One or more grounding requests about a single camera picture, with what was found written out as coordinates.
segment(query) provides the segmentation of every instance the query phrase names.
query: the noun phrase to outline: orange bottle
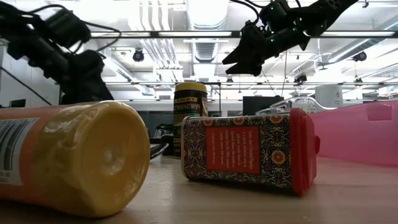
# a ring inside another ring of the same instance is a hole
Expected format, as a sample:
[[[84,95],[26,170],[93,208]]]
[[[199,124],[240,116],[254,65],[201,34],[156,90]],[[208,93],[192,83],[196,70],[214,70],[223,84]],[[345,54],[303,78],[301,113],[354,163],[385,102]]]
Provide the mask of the orange bottle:
[[[141,117],[115,101],[0,111],[0,198],[105,217],[138,193],[150,144]]]

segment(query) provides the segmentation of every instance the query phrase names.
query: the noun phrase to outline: red lid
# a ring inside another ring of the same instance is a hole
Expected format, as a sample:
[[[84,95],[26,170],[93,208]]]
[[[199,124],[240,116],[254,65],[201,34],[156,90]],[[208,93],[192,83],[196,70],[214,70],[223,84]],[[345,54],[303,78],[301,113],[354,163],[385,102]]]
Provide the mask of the red lid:
[[[299,108],[290,112],[290,156],[293,190],[303,195],[317,176],[317,153],[320,139],[315,135],[311,118]]]

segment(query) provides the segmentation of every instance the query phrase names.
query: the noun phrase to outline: wooden table surface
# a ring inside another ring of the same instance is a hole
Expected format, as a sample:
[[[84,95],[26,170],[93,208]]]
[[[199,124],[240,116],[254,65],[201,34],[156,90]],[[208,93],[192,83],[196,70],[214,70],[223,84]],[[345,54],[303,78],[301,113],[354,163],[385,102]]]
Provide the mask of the wooden table surface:
[[[123,212],[90,220],[0,202],[0,223],[398,223],[398,169],[319,158],[303,198],[186,180],[180,161],[151,161],[145,184]]]

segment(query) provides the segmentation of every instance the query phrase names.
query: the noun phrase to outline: black robotic arm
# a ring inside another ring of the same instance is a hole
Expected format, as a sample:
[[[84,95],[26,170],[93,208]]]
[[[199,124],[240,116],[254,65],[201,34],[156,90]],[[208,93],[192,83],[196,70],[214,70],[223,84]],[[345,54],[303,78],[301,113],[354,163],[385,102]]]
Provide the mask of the black robotic arm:
[[[265,60],[297,45],[305,50],[311,36],[324,33],[357,1],[319,0],[291,9],[286,0],[276,0],[261,7],[259,17],[264,25],[246,22],[238,47],[223,60],[224,65],[236,63],[226,73],[260,75]]]
[[[113,100],[101,78],[102,56],[94,50],[76,54],[62,49],[90,40],[86,23],[63,6],[52,7],[61,10],[43,21],[34,12],[0,2],[0,36],[9,42],[7,53],[16,60],[26,57],[31,67],[54,79],[65,94],[62,104]]]

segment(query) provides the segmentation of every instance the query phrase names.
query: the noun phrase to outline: pink container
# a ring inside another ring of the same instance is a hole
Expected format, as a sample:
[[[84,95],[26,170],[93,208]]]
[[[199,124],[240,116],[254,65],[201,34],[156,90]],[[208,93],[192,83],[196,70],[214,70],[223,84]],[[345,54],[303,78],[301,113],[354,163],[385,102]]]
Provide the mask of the pink container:
[[[310,115],[319,156],[398,166],[398,101],[365,103]]]

